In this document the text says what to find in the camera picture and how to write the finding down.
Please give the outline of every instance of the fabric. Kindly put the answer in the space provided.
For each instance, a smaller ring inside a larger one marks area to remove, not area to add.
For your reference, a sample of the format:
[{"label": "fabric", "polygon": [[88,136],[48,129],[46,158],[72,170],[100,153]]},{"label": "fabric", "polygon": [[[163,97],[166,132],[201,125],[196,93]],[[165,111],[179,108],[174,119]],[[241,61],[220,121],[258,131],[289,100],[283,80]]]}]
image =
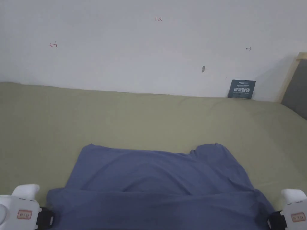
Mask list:
[{"label": "fabric", "polygon": [[307,120],[278,103],[0,82],[0,128],[0,194],[39,184],[41,206],[89,143],[189,153],[217,142],[276,210],[282,189],[307,194]]},{"label": "fabric", "polygon": [[220,144],[190,154],[91,144],[47,201],[59,230],[260,230],[274,211]]}]

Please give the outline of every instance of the mattress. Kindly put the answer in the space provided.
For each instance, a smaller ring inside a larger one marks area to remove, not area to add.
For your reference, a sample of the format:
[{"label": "mattress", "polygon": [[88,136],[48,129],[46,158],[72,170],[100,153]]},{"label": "mattress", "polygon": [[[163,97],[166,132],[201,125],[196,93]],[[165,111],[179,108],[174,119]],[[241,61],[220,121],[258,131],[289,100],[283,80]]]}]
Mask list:
[{"label": "mattress", "polygon": [[83,146],[188,153],[220,143],[280,209],[280,190],[307,192],[307,121],[272,102],[0,83],[0,194],[64,187]]}]

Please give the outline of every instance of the wooden bed frame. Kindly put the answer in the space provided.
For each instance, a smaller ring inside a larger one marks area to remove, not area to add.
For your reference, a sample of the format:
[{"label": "wooden bed frame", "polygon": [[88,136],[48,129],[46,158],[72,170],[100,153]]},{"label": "wooden bed frame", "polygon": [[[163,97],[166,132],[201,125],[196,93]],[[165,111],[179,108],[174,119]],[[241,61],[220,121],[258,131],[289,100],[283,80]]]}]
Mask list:
[{"label": "wooden bed frame", "polygon": [[292,63],[282,87],[279,102],[307,119],[307,52],[300,52]]}]

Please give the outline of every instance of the dark card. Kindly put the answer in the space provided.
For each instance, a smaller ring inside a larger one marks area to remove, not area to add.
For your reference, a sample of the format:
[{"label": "dark card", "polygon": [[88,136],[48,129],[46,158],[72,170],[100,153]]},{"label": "dark card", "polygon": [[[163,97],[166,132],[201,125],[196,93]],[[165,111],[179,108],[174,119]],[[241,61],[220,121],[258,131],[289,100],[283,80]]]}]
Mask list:
[{"label": "dark card", "polygon": [[247,98],[251,99],[256,81],[250,80],[232,80],[228,97],[229,98]]}]

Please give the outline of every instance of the label sticker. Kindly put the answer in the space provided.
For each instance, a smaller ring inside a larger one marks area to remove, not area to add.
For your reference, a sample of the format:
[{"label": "label sticker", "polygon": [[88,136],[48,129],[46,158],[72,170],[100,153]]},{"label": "label sticker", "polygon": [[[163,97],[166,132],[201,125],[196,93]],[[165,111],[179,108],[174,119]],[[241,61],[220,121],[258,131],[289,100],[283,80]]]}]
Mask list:
[{"label": "label sticker", "polygon": [[31,219],[32,211],[29,210],[19,210],[17,219],[29,220]]},{"label": "label sticker", "polygon": [[228,92],[229,98],[251,99],[256,81],[251,80],[232,80]]},{"label": "label sticker", "polygon": [[306,221],[306,216],[304,213],[291,214],[291,218],[293,222]]}]

